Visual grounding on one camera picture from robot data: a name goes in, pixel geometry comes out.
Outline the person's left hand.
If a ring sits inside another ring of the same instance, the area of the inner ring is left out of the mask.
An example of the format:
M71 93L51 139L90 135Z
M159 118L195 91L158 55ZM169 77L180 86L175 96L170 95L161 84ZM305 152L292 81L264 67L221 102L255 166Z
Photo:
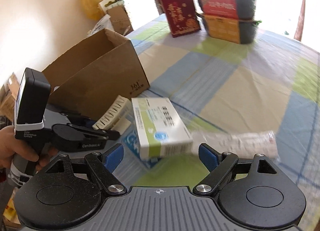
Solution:
M1 170L10 168L12 158L18 154L22 158L36 162L36 171L40 171L45 167L53 156L56 156L58 150L55 147L50 147L47 154L38 156L38 154L28 146L23 140L15 139L14 127L7 126L0 131L1 135Z

